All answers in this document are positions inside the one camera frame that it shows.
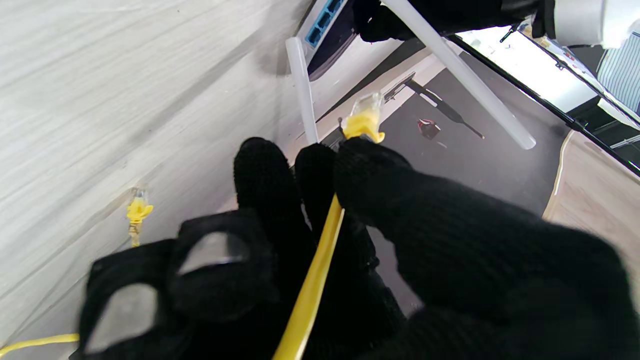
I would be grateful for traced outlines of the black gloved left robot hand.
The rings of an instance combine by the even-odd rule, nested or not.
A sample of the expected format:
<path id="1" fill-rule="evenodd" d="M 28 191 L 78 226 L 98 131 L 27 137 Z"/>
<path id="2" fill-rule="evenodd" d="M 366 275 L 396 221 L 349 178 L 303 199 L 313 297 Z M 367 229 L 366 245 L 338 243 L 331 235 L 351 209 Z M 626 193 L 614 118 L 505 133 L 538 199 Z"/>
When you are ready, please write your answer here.
<path id="1" fill-rule="evenodd" d="M 555 35 L 555 0 L 410 0 L 409 4 L 442 37 L 520 24 L 533 17 L 533 34 Z M 381 0 L 356 0 L 354 31 L 362 40 L 407 41 L 416 35 Z"/>

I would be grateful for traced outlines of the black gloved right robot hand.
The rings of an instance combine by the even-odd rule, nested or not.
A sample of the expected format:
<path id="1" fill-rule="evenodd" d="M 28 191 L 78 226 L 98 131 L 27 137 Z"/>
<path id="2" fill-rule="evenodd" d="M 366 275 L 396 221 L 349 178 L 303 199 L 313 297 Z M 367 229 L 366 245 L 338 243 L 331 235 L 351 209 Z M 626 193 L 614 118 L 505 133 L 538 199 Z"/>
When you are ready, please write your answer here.
<path id="1" fill-rule="evenodd" d="M 345 214 L 306 360 L 637 360 L 617 251 L 353 137 L 290 169 L 262 137 L 238 209 L 96 260 L 74 360 L 270 360 L 334 196 Z"/>

